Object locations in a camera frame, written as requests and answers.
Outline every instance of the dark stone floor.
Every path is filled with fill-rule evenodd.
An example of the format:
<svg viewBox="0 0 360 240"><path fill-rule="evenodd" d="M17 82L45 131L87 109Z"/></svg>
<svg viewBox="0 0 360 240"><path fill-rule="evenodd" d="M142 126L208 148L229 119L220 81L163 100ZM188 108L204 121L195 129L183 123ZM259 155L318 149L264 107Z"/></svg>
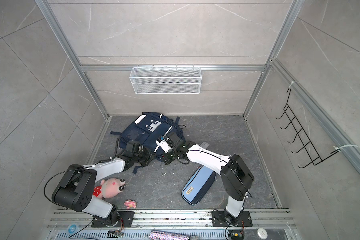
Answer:
<svg viewBox="0 0 360 240"><path fill-rule="evenodd" d="M105 160L112 156L115 148L116 135L110 131L122 132L137 116L113 116L107 133L102 140L95 161ZM276 208L273 195L266 181L263 168L254 150L250 133L241 116L181 116L180 124L187 128L184 136L198 144L206 141L208 150L223 155L237 154L242 157L254 175L254 182L250 189L253 199L245 201L245 208ZM109 176L126 180L124 192L106 201L125 208L123 203L127 199L137 202L139 209L214 209L225 208L228 195L225 193L220 176L196 205L187 204L181 196L181 191L189 178L200 166L191 162L183 165L173 161L169 165L154 160L149 166L139 168L137 174L133 168L125 172Z"/></svg>

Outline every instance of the pink stuffed toy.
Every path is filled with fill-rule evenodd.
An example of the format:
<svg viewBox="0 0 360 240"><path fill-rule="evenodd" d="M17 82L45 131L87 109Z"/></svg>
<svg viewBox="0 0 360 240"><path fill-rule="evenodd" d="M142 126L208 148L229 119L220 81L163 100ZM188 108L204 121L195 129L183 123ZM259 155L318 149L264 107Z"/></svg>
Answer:
<svg viewBox="0 0 360 240"><path fill-rule="evenodd" d="M124 202L124 205L127 207L127 209L130 209L131 207L133 207L134 209L136 208L136 202L130 199L126 200Z"/></svg>
<svg viewBox="0 0 360 240"><path fill-rule="evenodd" d="M100 186L93 189L93 195L100 199L111 198L124 191L125 180L110 178L108 180L101 180Z"/></svg>

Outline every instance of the black wire rack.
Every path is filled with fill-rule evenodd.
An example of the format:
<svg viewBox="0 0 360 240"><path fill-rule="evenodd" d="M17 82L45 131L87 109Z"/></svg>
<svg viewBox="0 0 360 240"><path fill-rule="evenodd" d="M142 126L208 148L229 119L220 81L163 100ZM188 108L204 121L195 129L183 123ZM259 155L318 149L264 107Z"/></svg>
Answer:
<svg viewBox="0 0 360 240"><path fill-rule="evenodd" d="M313 142L312 142L311 139L309 138L307 132L306 132L305 129L302 127L299 119L296 117L296 115L293 113L292 109L291 109L291 108L289 107L289 105L288 105L289 96L291 95L291 89L290 89L290 88L287 90L287 94L288 94L288 98L287 98L287 103L285 104L285 106L284 106L284 108L283 108L284 112L283 112L283 114L281 115L280 118L276 118L276 119L277 119L277 120L281 119L281 118L284 116L284 114L287 116L287 118L289 119L289 123L288 123L288 125L287 125L286 127L284 127L284 128L281 127L281 129L284 130L284 129L286 129L289 125L292 125L293 129L294 129L295 132L296 132L296 135L295 135L293 141L292 141L292 142L289 142L289 141L288 141L288 143L290 143L290 144L294 143L295 140L296 140L296 138L299 137L299 140L300 140L301 144L303 145L302 148L300 148L297 152L292 152L292 151L291 151L291 152L292 152L292 153L298 153L298 152L300 152L301 150L304 149L304 150L307 152L307 154L308 154L308 156L309 156L309 159L311 160L307 165L305 165L305 166L303 166L303 167L300 167L300 166L298 166L298 167L299 167L299 168L305 168L305 167L307 167L307 166L310 165L310 164L313 164L313 165L316 166L317 164L319 164L319 163L327 160L327 159L330 158L331 156L333 156L333 155L335 155L336 153L340 152L339 149L336 149L335 151L331 152L328 157L326 157L326 158L324 158L324 159L320 156L320 154L317 152L316 147L314 146ZM289 115L288 115L288 113L287 113L287 110L288 110L288 109L291 111L292 116L289 116ZM296 124L296 125L293 124L292 121L293 121L294 119L296 119L296 121L298 122L298 124ZM301 138L301 136L300 136L300 132L301 132L301 134L305 134L305 135L306 135L306 137L307 137L307 139L308 139L308 141L307 141L306 143L303 142L303 140L302 140L302 138ZM307 150L307 146L312 146L313 149L315 150L315 152L316 152L316 154L317 154L318 157L316 157L315 159L312 159L311 154L310 154L309 151Z"/></svg>

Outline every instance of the backpack strap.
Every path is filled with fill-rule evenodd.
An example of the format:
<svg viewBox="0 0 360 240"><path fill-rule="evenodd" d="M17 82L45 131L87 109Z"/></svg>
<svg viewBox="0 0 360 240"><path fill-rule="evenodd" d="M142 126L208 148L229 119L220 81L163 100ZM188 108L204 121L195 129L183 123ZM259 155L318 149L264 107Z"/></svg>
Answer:
<svg viewBox="0 0 360 240"><path fill-rule="evenodd" d="M178 125L180 121L180 117L176 117L175 124Z"/></svg>
<svg viewBox="0 0 360 240"><path fill-rule="evenodd" d="M121 136L121 132L113 132L113 131L111 131L109 134L113 134L113 135L120 135Z"/></svg>
<svg viewBox="0 0 360 240"><path fill-rule="evenodd" d="M139 168L141 168L141 167L142 167L142 166L136 166L136 167L134 167L132 173L133 173L134 175L136 175L137 170L138 170Z"/></svg>

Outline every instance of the black cable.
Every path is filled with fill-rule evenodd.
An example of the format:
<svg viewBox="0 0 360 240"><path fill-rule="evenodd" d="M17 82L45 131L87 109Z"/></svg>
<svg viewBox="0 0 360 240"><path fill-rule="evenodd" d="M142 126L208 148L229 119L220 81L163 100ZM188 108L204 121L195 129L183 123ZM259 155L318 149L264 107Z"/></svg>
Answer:
<svg viewBox="0 0 360 240"><path fill-rule="evenodd" d="M187 163L185 163L185 162L182 162L182 161L180 161L180 159L178 159L178 158L176 158L177 159L177 161L179 162L179 163L181 163L181 164L184 164L184 165L188 165L189 163L190 163L190 161L188 160L188 162Z"/></svg>
<svg viewBox="0 0 360 240"><path fill-rule="evenodd" d="M91 238L91 237L72 237L76 234L78 234L79 232L81 232L82 230L84 230L86 227L88 227L91 223L93 222L93 219L90 223L88 223L85 227L83 227L80 231L78 231L77 233L75 234L72 234L71 236L69 236L68 238L80 238L80 239L94 239L94 240L98 240L97 238Z"/></svg>
<svg viewBox="0 0 360 240"><path fill-rule="evenodd" d="M117 139L116 139L115 152L114 152L114 154L113 154L113 155L114 155L113 158L115 158L116 155L117 155L117 149L119 148L119 141L120 141L120 136L117 137Z"/></svg>
<svg viewBox="0 0 360 240"><path fill-rule="evenodd" d="M111 158L106 159L106 160L101 160L101 161L98 161L98 162L96 162L94 165L97 165L97 164L99 164L99 163L110 162L110 161L112 161L112 159L111 159Z"/></svg>
<svg viewBox="0 0 360 240"><path fill-rule="evenodd" d="M227 238L227 229L228 229L228 227L230 226L231 224L228 224L228 226L225 228L225 231L224 231L224 236L225 236L225 239L226 240L228 240L228 238Z"/></svg>
<svg viewBox="0 0 360 240"><path fill-rule="evenodd" d="M243 185L243 187L245 188L245 190L248 192L248 194L249 194L250 198L252 198L252 199L253 199L253 197L252 197L252 195L251 195L250 191L248 191L248 189L245 187L244 183L240 180L240 178L237 178L237 179L241 182L241 184Z"/></svg>
<svg viewBox="0 0 360 240"><path fill-rule="evenodd" d="M45 194L45 188L47 187L48 182L49 182L51 179L53 179L54 177L56 177L57 175L62 174L62 173L65 173L65 172L76 171L76 170L79 170L79 169L82 169L82 168L71 169L71 170L59 172L58 174L53 175L53 176L45 183L45 185L44 185L44 197L45 197L48 201L50 201L51 203L53 203L53 204L56 204L56 205L58 205L58 206L60 206L60 207L65 207L65 206L60 205L60 204L52 201L51 199L49 199L49 198L47 197L47 195Z"/></svg>
<svg viewBox="0 0 360 240"><path fill-rule="evenodd" d="M125 227L124 227L123 218L120 217L120 219L121 219L121 229L120 229L120 232L124 229L124 232L123 232L123 234L124 234L124 233L125 233Z"/></svg>
<svg viewBox="0 0 360 240"><path fill-rule="evenodd" d="M194 151L204 152L204 151L200 151L200 150L189 150L189 152L194 152ZM214 156L214 157L220 159L221 161L223 161L223 162L225 162L225 163L228 163L228 162L224 161L223 159L221 159L221 158L219 158L219 157L217 157L217 156L215 156L215 155L213 155L213 154L211 154L211 153L209 153L209 152L204 152L204 153L209 154L209 155L211 155L211 156Z"/></svg>
<svg viewBox="0 0 360 240"><path fill-rule="evenodd" d="M172 129L175 129L176 127L180 128L180 129L186 129L187 128L187 126L181 124L181 125L174 126Z"/></svg>

